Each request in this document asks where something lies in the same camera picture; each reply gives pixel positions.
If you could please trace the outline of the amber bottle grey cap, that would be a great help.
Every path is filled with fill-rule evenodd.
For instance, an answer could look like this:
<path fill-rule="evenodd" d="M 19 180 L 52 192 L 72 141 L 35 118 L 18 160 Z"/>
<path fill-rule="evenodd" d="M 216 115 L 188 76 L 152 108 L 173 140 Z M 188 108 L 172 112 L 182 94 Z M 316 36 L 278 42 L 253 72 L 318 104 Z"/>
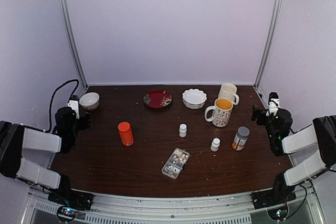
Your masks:
<path fill-rule="evenodd" d="M 249 135 L 250 130 L 247 127 L 239 127 L 232 142 L 232 148 L 236 151 L 241 151 L 244 148 Z"/>

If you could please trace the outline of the orange pill bottle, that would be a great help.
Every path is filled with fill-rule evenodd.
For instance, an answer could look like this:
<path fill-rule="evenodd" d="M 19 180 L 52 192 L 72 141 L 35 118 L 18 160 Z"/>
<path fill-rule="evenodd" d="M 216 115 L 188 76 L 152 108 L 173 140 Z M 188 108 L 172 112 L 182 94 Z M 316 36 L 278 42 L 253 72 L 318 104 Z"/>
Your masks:
<path fill-rule="evenodd" d="M 129 122 L 119 123 L 118 131 L 124 146 L 131 146 L 134 143 L 133 133 Z"/>

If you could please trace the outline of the small white pill bottle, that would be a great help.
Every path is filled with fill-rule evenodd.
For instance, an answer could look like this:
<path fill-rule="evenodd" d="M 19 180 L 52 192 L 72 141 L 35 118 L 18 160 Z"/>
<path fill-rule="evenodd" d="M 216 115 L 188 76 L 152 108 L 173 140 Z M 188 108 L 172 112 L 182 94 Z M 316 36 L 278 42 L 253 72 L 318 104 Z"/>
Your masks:
<path fill-rule="evenodd" d="M 217 152 L 220 146 L 220 139 L 214 138 L 211 143 L 211 151 Z"/>
<path fill-rule="evenodd" d="M 187 125 L 186 124 L 180 124 L 179 125 L 179 136 L 180 137 L 186 137 L 187 135 Z"/>

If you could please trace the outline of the clear plastic pill organizer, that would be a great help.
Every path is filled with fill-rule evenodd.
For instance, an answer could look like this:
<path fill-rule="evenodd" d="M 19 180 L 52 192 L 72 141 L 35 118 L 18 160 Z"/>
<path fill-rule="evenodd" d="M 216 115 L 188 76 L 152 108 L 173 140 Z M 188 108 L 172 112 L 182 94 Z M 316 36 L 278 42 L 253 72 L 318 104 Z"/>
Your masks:
<path fill-rule="evenodd" d="M 182 150 L 182 149 L 180 149 L 180 148 L 176 148 L 175 150 L 180 150 L 180 151 L 185 151 L 185 152 L 187 152 L 186 150 Z M 178 176 L 179 176 L 179 174 L 181 173 L 181 171 L 184 169 L 184 166 L 186 165 L 187 161 L 186 161 L 186 163 L 184 163 L 184 164 L 174 164 L 174 165 L 179 166 L 179 167 L 182 168 L 181 171 L 180 171 L 180 173 L 178 174 L 178 176 L 175 177 L 175 176 L 171 176 L 170 174 L 168 174 L 168 173 L 166 172 L 166 168 L 168 168 L 168 164 L 173 164 L 173 163 L 172 163 L 172 157 L 173 157 L 173 156 L 176 156 L 175 153 L 174 153 L 174 151 L 172 152 L 172 154 L 170 155 L 170 157 L 168 158 L 168 160 L 166 161 L 166 163 L 165 163 L 164 166 L 162 167 L 161 172 L 162 172 L 163 175 L 165 175 L 165 176 L 167 176 L 167 177 L 169 177 L 169 178 L 177 179 Z"/>

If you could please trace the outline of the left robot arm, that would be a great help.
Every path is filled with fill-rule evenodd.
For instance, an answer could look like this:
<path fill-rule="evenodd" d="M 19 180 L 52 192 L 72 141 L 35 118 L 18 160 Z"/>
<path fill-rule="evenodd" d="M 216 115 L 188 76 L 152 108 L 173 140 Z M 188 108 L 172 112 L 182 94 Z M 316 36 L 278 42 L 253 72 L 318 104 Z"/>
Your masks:
<path fill-rule="evenodd" d="M 55 196 L 64 205 L 71 205 L 76 197 L 70 190 L 66 175 L 42 167 L 22 155 L 23 149 L 68 154 L 75 147 L 78 132 L 90 127 L 90 114 L 78 116 L 65 106 L 55 114 L 56 126 L 52 133 L 25 125 L 1 121 L 1 174 L 12 179 L 55 189 Z"/>

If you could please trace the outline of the white round pills in organizer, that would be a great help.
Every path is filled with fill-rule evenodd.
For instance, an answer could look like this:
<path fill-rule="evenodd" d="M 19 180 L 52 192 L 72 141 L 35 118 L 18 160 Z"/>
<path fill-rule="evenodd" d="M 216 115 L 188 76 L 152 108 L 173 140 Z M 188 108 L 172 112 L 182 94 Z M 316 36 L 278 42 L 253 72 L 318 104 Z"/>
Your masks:
<path fill-rule="evenodd" d="M 174 165 L 174 164 L 168 164 L 168 167 L 169 167 L 170 169 L 182 169 L 181 167 L 176 166 L 176 165 Z"/>

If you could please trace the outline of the white floral mug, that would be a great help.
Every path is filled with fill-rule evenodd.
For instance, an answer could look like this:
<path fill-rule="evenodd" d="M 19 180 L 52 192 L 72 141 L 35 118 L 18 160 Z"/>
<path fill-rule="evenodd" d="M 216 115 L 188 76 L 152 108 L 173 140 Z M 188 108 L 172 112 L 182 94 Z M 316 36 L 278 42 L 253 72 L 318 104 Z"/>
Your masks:
<path fill-rule="evenodd" d="M 233 110 L 233 103 L 227 98 L 218 98 L 214 105 L 205 109 L 204 118 L 216 127 L 226 127 Z"/>

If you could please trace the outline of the cream ribbed mug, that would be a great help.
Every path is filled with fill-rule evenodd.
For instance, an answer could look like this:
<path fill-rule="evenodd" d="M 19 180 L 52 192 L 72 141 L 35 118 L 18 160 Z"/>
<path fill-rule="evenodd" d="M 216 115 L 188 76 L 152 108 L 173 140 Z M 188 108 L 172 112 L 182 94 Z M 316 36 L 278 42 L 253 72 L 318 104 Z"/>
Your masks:
<path fill-rule="evenodd" d="M 223 83 L 220 87 L 218 98 L 229 99 L 233 105 L 238 105 L 239 96 L 237 94 L 237 87 L 232 83 Z"/>

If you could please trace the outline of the white scalloped bowl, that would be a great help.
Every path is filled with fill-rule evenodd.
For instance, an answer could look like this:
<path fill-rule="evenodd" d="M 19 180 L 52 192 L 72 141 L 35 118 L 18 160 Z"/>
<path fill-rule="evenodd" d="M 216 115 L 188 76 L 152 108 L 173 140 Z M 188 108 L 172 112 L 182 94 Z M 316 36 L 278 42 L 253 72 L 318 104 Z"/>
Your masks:
<path fill-rule="evenodd" d="M 189 109 L 201 109 L 207 101 L 207 94 L 203 90 L 188 89 L 182 93 L 182 101 Z"/>

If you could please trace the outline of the left round circuit board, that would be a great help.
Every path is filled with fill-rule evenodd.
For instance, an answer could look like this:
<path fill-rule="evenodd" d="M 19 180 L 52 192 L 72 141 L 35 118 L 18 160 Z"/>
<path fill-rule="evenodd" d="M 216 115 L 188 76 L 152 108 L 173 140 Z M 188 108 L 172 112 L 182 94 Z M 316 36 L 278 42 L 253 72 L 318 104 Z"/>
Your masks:
<path fill-rule="evenodd" d="M 68 206 L 60 206 L 56 211 L 57 218 L 62 222 L 73 221 L 76 218 L 77 214 L 77 209 L 73 209 Z"/>

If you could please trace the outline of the round circuit board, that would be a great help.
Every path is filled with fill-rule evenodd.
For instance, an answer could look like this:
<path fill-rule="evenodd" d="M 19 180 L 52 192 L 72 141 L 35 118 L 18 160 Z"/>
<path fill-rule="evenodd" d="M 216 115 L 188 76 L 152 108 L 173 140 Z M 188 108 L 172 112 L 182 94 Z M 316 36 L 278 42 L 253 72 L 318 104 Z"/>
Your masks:
<path fill-rule="evenodd" d="M 268 217 L 273 221 L 282 221 L 286 219 L 288 216 L 288 213 L 289 213 L 289 209 L 286 206 L 267 210 Z"/>
<path fill-rule="evenodd" d="M 62 222 L 73 221 L 76 218 L 77 214 L 77 209 L 73 209 L 68 206 L 60 206 L 56 211 L 57 218 Z"/>

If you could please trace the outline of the right round circuit board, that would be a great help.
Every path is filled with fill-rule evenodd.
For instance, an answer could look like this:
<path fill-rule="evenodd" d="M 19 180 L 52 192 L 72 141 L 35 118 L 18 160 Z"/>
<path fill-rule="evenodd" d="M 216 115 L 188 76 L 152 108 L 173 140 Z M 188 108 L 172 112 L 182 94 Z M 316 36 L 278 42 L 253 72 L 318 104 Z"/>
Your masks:
<path fill-rule="evenodd" d="M 288 213 L 289 213 L 289 209 L 286 206 L 267 210 L 268 217 L 273 221 L 282 221 L 286 219 L 288 216 Z"/>

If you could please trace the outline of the front aluminium rail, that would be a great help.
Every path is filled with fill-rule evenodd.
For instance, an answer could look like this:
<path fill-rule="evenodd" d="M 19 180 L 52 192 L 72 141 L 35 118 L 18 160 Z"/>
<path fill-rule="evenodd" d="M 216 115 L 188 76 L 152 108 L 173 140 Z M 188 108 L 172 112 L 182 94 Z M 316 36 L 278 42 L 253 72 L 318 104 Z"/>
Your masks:
<path fill-rule="evenodd" d="M 312 183 L 297 188 L 296 199 L 283 205 L 256 209 L 252 192 L 190 198 L 144 198 L 94 194 L 91 210 L 78 211 L 69 223 L 327 223 Z M 18 223 L 62 223 L 57 216 L 60 204 L 32 188 Z M 288 207 L 284 221 L 269 214 Z"/>

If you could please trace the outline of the aluminium frame post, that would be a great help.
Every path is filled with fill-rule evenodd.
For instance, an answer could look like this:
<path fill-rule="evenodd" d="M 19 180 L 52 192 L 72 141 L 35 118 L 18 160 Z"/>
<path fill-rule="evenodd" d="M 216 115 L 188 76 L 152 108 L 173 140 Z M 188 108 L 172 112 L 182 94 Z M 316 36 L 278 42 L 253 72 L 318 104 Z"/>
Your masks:
<path fill-rule="evenodd" d="M 267 37 L 266 37 L 266 42 L 265 42 L 264 50 L 263 50 L 263 53 L 262 53 L 262 58 L 261 58 L 261 62 L 260 62 L 260 65 L 259 65 L 257 77 L 256 77 L 256 80 L 255 80 L 255 83 L 254 83 L 254 88 L 256 90 L 259 89 L 260 84 L 262 82 L 262 77 L 263 77 L 264 72 L 266 70 L 267 61 L 268 61 L 268 58 L 269 58 L 269 55 L 270 55 L 270 52 L 271 52 L 272 43 L 273 43 L 273 40 L 274 40 L 274 37 L 275 37 L 277 24 L 278 24 L 278 20 L 279 20 L 279 17 L 280 17 L 282 3 L 283 3 L 283 0 L 274 0 L 272 13 L 271 13 L 270 24 L 269 24 L 269 28 L 268 28 Z"/>
<path fill-rule="evenodd" d="M 73 32 L 72 25 L 71 25 L 67 0 L 60 0 L 60 4 L 61 4 L 61 10 L 63 14 L 64 23 L 65 23 L 66 35 L 67 35 L 67 39 L 68 39 L 68 43 L 70 47 L 71 56 L 74 60 L 75 69 L 79 76 L 82 87 L 84 89 L 87 89 L 88 84 L 87 84 L 87 81 L 86 81 L 86 78 L 83 72 L 82 64 L 79 59 L 78 50 L 77 50 L 75 37 L 74 37 L 74 32 Z"/>

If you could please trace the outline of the left aluminium frame post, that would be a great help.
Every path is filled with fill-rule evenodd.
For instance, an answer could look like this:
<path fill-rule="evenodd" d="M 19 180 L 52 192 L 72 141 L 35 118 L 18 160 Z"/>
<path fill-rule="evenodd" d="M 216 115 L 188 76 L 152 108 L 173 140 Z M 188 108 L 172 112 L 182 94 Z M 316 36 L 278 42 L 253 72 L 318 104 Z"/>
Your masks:
<path fill-rule="evenodd" d="M 67 35 L 67 39 L 68 39 L 68 43 L 70 47 L 71 56 L 74 60 L 75 69 L 79 76 L 82 87 L 84 89 L 87 89 L 88 84 L 87 84 L 87 81 L 86 81 L 86 78 L 83 72 L 82 64 L 79 59 L 78 50 L 77 50 L 75 37 L 74 37 L 74 32 L 73 32 L 72 25 L 71 25 L 67 0 L 60 0 L 60 4 L 61 4 L 61 10 L 63 14 L 64 23 L 65 23 L 66 35 Z"/>

